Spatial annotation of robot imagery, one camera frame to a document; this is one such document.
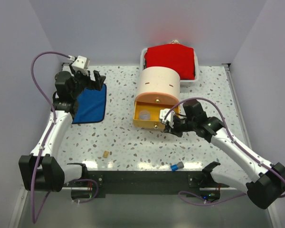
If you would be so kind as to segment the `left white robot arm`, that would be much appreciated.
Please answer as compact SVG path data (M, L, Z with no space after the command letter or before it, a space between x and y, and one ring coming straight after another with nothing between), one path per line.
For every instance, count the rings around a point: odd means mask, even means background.
M47 126L39 142L29 155L19 159L19 169L26 190L59 192L73 181L77 186L85 186L89 181L87 167L83 163L58 164L57 155L66 131L71 126L80 107L78 97L91 90L105 88L105 76L99 71L83 74L79 70L61 71L55 75L56 91Z

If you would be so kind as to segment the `beige round drawer organizer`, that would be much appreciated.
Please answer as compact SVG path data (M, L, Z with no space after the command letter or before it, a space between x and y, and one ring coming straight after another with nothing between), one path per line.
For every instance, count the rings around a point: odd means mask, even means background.
M135 127L163 130L159 120L161 109L171 109L180 101L180 76L167 67L153 66L144 69L138 78L134 100L133 125ZM139 112L148 110L149 121L140 120Z

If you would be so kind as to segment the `clear round pin jar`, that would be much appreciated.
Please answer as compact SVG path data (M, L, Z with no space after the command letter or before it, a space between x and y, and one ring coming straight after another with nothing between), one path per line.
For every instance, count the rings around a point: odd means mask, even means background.
M151 119L151 113L148 110L141 110L139 112L139 119L149 121Z

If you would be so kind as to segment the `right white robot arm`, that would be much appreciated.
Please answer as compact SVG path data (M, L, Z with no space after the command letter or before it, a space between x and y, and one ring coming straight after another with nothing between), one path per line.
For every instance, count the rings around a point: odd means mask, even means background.
M179 117L173 107L160 110L159 120L164 125L164 132L177 137L182 137L186 132L195 132L198 137L227 154L250 179L243 183L216 173L213 169L219 163L213 162L203 169L203 183L209 187L222 183L235 188L261 209L267 209L276 199L284 198L285 166L279 162L273 164L256 154L229 130L223 116L208 117L200 101L207 99L194 97L181 101L185 111L183 117Z

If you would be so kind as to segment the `blue grey glue stick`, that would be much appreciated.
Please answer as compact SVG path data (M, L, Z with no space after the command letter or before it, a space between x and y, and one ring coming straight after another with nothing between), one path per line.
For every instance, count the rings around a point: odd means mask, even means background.
M184 168L184 163L180 161L177 164L172 165L170 168L171 168L172 172L175 172L175 171L177 171L179 169L183 169Z

